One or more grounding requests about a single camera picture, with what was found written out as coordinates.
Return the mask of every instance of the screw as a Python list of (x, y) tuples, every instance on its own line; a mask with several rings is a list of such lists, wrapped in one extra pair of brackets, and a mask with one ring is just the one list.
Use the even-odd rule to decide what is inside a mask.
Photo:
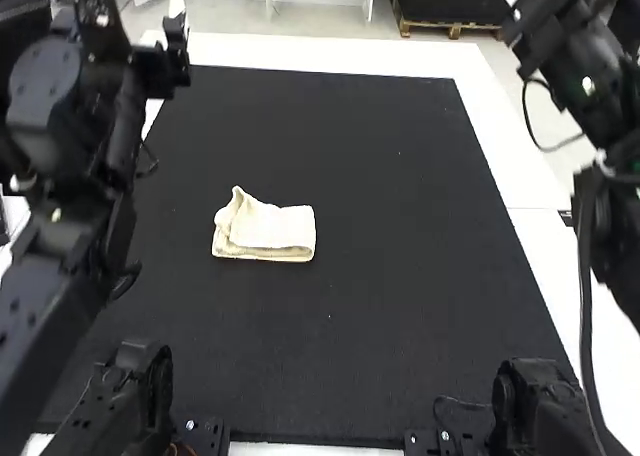
[(101, 28), (106, 28), (109, 25), (109, 15), (100, 14), (96, 16), (96, 24)]
[(593, 93), (596, 92), (596, 85), (594, 84), (593, 80), (589, 76), (585, 76), (582, 79), (582, 89), (584, 89), (584, 93), (587, 96), (591, 96)]
[(51, 213), (51, 222), (57, 223), (60, 221), (60, 218), (62, 218), (62, 210), (60, 208), (54, 209), (53, 213)]

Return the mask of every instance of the white table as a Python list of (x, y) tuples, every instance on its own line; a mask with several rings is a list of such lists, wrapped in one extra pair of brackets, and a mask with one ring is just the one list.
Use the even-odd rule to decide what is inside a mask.
[[(162, 40), (163, 35), (148, 32), (143, 37), (147, 43), (156, 39)], [(565, 227), (557, 214), (558, 209), (569, 208), (569, 197), (531, 143), (477, 46), (460, 42), (192, 34), (189, 52), (195, 65), (453, 78), (558, 334), (576, 374), (580, 374), (576, 240), (573, 230)], [(145, 134), (161, 104), (149, 103)], [(432, 136), (428, 132), (425, 128), (425, 137)], [(21, 219), (19, 216), (14, 214), (13, 219)], [(640, 338), (602, 287), (594, 288), (594, 362), (609, 428), (632, 453), (640, 455), (636, 437), (640, 420)], [(38, 444), (43, 444), (42, 438), (34, 443), (30, 454), (37, 454)], [(390, 453), (366, 448), (247, 443), (233, 443), (230, 451), (233, 456)]]

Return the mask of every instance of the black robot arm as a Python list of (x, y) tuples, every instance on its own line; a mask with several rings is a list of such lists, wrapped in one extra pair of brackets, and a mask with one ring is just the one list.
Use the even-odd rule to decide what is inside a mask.
[[(598, 149), (594, 163), (574, 178), (572, 213), (582, 298), (582, 384), (594, 447), (600, 454), (610, 456), (620, 448), (606, 428), (595, 387), (591, 269), (611, 289), (620, 308), (640, 332), (640, 70), (637, 54), (630, 54), (637, 51), (635, 42), (640, 39), (640, 31), (637, 21), (628, 19), (621, 44), (599, 16), (613, 1), (518, 0), (503, 25), (504, 40), (521, 63), (518, 74), (527, 81), (539, 70), (556, 106), (571, 113)], [(614, 11), (618, 20), (633, 17), (628, 7), (620, 8)], [(512, 374), (515, 369), (518, 368), (511, 366)], [(516, 406), (530, 405), (526, 393), (516, 392), (515, 396)], [(543, 414), (547, 418), (550, 410), (553, 416), (553, 406), (542, 408), (546, 408)], [(529, 417), (535, 418), (525, 421), (527, 424), (538, 421), (540, 414)], [(523, 420), (512, 422), (517, 426)], [(548, 426), (547, 431), (553, 434)], [(540, 454), (559, 453), (547, 444)]]
[[(145, 103), (190, 84), (185, 14), (163, 26), (166, 49), (132, 46), (115, 0), (75, 0), (11, 73), (4, 183), (27, 197), (31, 217), (0, 286), (2, 454), (20, 454), (76, 343), (140, 270), (127, 266), (127, 254)], [(102, 437), (113, 436), (115, 414), (105, 414)], [(74, 454), (98, 454), (83, 434)]]

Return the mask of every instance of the metal bracket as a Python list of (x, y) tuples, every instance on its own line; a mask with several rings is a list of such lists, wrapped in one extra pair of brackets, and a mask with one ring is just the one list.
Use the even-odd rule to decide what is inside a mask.
[(404, 433), (405, 456), (479, 456), (483, 454), (473, 438), (464, 433), (456, 446), (454, 435), (445, 429), (410, 429)]
[(193, 419), (178, 423), (178, 433), (183, 443), (191, 446), (198, 456), (227, 456), (231, 441), (231, 429), (215, 416), (204, 421)]

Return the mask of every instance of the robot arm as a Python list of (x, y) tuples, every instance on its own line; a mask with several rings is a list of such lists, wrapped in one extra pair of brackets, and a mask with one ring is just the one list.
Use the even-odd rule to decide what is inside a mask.
[[(8, 78), (3, 183), (9, 178), (11, 190), (27, 197), (31, 218), (0, 287), (0, 448), (7, 455), (20, 454), (77, 341), (140, 270), (126, 260), (145, 103), (171, 99), (176, 87), (190, 84), (184, 13), (165, 18), (166, 50), (135, 47), (115, 0), (75, 1), (44, 37), (40, 28), (16, 48), (22, 54)], [(0, 28), (13, 34), (15, 24), (2, 14)], [(144, 375), (157, 369), (148, 354), (163, 350), (142, 352), (135, 370), (127, 363), (130, 350), (123, 351), (106, 367), (123, 364)], [(142, 401), (135, 394), (149, 389), (146, 381), (127, 386), (132, 402)], [(132, 406), (127, 415), (135, 408), (145, 411)], [(115, 431), (110, 423), (117, 414), (103, 418), (104, 433), (91, 437)], [(64, 443), (75, 429), (69, 424), (62, 443), (52, 446), (61, 451), (52, 454), (73, 447)], [(97, 454), (83, 434), (85, 453), (78, 454)]]

